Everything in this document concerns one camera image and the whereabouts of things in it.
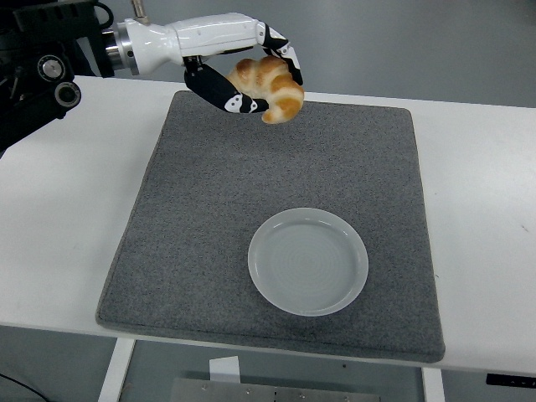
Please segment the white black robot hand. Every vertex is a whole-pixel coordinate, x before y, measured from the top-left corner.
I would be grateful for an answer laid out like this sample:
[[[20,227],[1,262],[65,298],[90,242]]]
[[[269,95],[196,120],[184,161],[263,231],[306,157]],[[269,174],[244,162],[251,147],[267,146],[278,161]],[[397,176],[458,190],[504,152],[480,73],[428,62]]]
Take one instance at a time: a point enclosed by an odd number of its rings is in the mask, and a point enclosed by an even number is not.
[[[135,75],[170,62],[184,67],[186,86],[229,113],[261,113],[268,124],[289,121],[303,104],[303,79],[295,50],[267,23],[241,13],[191,18],[167,25],[127,19],[115,34],[122,63]],[[205,61],[259,45],[265,58],[241,60],[229,76]]]

